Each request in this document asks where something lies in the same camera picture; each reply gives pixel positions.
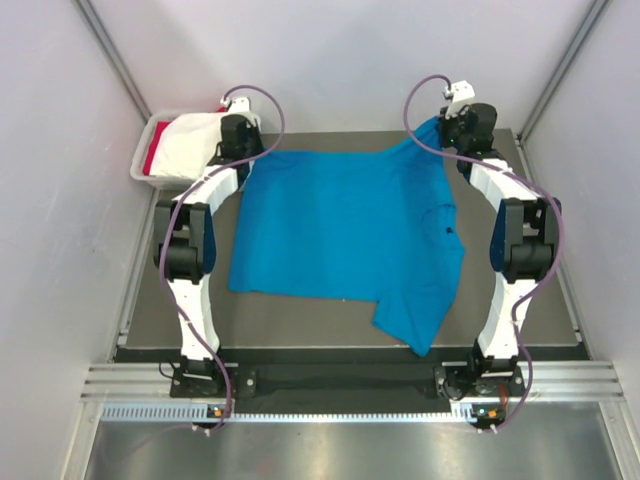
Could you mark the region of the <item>blue t shirt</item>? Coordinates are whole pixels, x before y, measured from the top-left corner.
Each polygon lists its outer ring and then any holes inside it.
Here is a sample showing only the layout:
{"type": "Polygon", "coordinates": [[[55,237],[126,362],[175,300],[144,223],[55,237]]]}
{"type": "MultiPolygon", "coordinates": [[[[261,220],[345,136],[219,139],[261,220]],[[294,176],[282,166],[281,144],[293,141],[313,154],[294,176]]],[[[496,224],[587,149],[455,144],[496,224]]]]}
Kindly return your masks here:
{"type": "Polygon", "coordinates": [[[242,194],[229,288],[372,302],[382,332],[425,355],[465,255],[434,120],[375,153],[278,151],[242,194]]]}

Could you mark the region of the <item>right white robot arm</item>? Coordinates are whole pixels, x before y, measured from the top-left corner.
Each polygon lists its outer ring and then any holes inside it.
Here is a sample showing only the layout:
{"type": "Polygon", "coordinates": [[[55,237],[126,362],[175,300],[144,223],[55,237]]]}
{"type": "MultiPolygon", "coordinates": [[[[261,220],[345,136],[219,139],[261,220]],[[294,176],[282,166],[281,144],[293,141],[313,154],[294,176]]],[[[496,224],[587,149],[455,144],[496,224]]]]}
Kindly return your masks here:
{"type": "Polygon", "coordinates": [[[437,379],[441,394],[453,400],[493,396],[521,382],[520,330],[530,293],[551,270],[560,241],[558,202],[513,173],[494,147],[496,121],[493,106],[471,103],[442,108],[437,123],[442,145],[458,156],[457,170],[496,213],[489,244],[496,280],[487,321],[465,365],[444,367],[437,379]]]}

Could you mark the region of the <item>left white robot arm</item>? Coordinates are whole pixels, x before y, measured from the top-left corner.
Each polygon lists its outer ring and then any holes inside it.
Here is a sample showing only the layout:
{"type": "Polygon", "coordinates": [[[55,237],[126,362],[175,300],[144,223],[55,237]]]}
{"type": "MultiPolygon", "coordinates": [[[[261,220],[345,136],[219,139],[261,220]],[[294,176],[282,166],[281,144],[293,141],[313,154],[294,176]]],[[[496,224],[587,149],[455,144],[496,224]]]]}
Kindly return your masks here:
{"type": "Polygon", "coordinates": [[[155,177],[184,180],[186,191],[154,208],[153,260],[171,293],[182,345],[174,397],[223,397],[229,378],[217,359],[210,278],[217,248],[213,215],[249,177],[264,150],[251,112],[189,113],[163,126],[152,157],[155,177]]]}

